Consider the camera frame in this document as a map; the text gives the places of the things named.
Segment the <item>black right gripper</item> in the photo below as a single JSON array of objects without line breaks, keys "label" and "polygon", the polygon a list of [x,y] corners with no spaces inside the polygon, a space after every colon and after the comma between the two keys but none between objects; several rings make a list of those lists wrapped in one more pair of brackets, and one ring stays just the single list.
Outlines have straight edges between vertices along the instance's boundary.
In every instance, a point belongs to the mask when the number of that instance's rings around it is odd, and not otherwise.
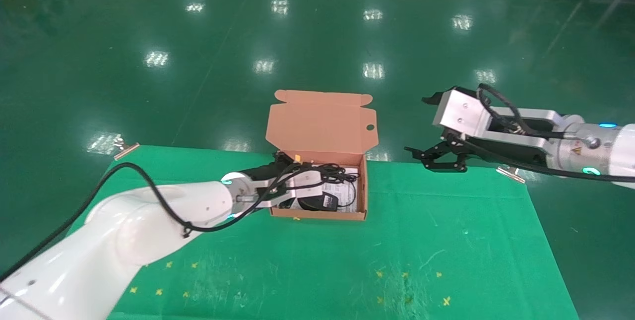
[{"label": "black right gripper", "polygon": [[[438,106],[442,102],[445,91],[435,92],[429,97],[422,98],[426,105]],[[455,130],[443,128],[443,136],[447,140],[427,150],[405,147],[404,150],[411,154],[415,160],[419,160],[422,166],[435,173],[465,173],[467,172],[467,158],[485,160],[486,162],[500,163],[501,157],[514,160],[523,164],[546,166],[546,154],[542,150],[522,146],[521,144],[504,143],[485,139],[467,138],[471,146],[465,146],[460,141],[460,135]],[[439,162],[445,155],[455,155],[456,159],[449,162]]]}]

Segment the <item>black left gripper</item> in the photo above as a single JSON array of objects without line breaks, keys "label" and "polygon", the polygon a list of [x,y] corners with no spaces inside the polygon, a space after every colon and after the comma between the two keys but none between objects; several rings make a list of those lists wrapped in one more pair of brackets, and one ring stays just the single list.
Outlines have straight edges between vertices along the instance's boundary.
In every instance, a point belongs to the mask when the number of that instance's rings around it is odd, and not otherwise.
[{"label": "black left gripper", "polygon": [[[273,158],[274,160],[269,164],[260,166],[258,168],[245,169],[243,173],[254,182],[274,181],[277,176],[290,173],[290,171],[284,173],[285,169],[294,168],[301,165],[301,162],[292,159],[292,157],[289,157],[284,152],[273,153]],[[245,189],[243,191],[243,195],[249,195],[253,197],[290,197],[290,191],[287,189],[287,186],[276,186],[272,188],[272,190],[268,192],[267,195],[264,195],[266,189],[267,185],[263,187],[250,186],[249,189]],[[299,209],[299,203],[296,199],[289,199],[287,201],[281,202],[279,204],[279,209]]]}]

